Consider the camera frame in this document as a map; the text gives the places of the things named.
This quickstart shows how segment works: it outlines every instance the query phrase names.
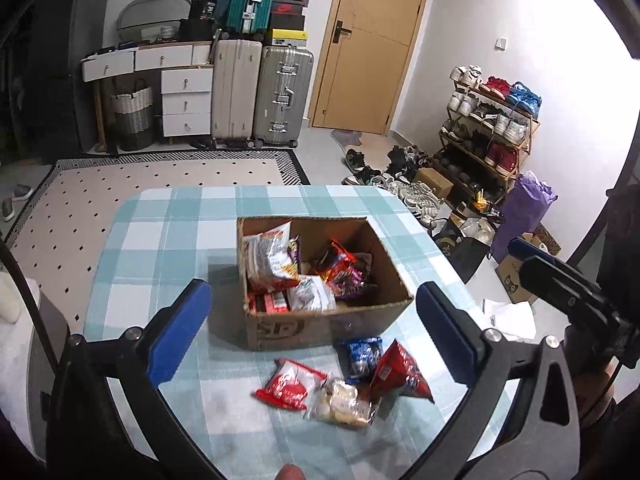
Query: white suitcase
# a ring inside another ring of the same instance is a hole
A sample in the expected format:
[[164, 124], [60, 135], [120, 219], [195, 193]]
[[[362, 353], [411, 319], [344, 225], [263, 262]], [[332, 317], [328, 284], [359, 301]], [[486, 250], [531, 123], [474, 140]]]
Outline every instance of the white suitcase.
[[249, 140], [254, 127], [255, 95], [262, 44], [258, 41], [221, 40], [216, 46], [211, 105], [211, 135], [229, 143]]

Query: plaid tablecloth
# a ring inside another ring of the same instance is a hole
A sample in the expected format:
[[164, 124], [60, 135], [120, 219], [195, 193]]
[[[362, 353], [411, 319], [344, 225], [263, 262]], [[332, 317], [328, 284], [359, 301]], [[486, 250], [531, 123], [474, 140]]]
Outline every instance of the plaid tablecloth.
[[[249, 352], [233, 344], [244, 334], [238, 296], [239, 216], [366, 216], [409, 290], [437, 282], [458, 308], [478, 313], [465, 285], [406, 207], [374, 187], [210, 187], [150, 189], [116, 214], [94, 279], [84, 336], [116, 338], [145, 326], [193, 277], [212, 283], [214, 306], [173, 381], [160, 387], [180, 422], [230, 479], [273, 479], [285, 463], [309, 479], [396, 479], [426, 449], [462, 399], [411, 305], [382, 335], [416, 358], [435, 399], [401, 398], [366, 431], [351, 431], [252, 397], [286, 356], [340, 373], [333, 348]], [[110, 382], [135, 446], [152, 456], [117, 381]], [[510, 405], [503, 394], [476, 454], [494, 442]]]

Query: cardboard box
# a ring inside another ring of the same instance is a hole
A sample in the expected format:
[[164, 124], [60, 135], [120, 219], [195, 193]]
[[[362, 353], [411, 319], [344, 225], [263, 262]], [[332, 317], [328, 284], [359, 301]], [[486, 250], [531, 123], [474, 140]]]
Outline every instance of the cardboard box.
[[[524, 233], [522, 238], [536, 247], [540, 247], [540, 244], [542, 244], [540, 238], [530, 233]], [[520, 260], [517, 260], [510, 254], [507, 254], [504, 257], [504, 260], [496, 267], [495, 273], [500, 278], [500, 282], [502, 283], [504, 290], [507, 291], [511, 303], [520, 303], [521, 301], [529, 301], [529, 303], [533, 303], [538, 297], [531, 294], [526, 288], [523, 288], [522, 285], [520, 285], [520, 276], [518, 273], [520, 272], [521, 266], [522, 262]]]
[[446, 198], [453, 188], [453, 183], [444, 178], [433, 168], [420, 168], [414, 178], [414, 182], [418, 181], [431, 187], [438, 198]]
[[377, 336], [414, 300], [366, 218], [239, 218], [238, 247], [242, 247], [242, 237], [263, 233], [290, 220], [291, 237], [300, 235], [303, 267], [319, 258], [333, 239], [350, 251], [371, 254], [373, 280], [380, 290], [371, 304], [365, 306], [349, 306], [348, 302], [338, 301], [336, 310], [328, 312], [252, 312], [247, 296], [246, 263], [239, 250], [238, 269], [249, 348], [308, 348], [331, 345], [336, 340]]

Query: blue snack bag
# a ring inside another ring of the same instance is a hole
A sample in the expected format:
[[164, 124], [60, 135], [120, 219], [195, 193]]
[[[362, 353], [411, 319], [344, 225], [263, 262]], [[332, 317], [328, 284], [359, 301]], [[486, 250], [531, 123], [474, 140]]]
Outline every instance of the blue snack bag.
[[382, 357], [382, 338], [367, 337], [343, 341], [349, 351], [351, 374], [345, 379], [347, 384], [368, 383], [373, 378]]

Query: purple bag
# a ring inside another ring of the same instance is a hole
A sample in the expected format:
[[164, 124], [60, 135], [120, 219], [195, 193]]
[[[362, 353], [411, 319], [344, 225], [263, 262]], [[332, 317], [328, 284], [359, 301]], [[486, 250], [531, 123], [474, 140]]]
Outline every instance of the purple bag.
[[498, 227], [491, 244], [495, 261], [500, 263], [509, 253], [507, 245], [511, 240], [523, 233], [535, 231], [555, 200], [558, 200], [558, 195], [546, 183], [540, 182], [533, 172], [527, 171], [518, 176], [515, 186], [500, 208], [504, 214], [504, 223]]

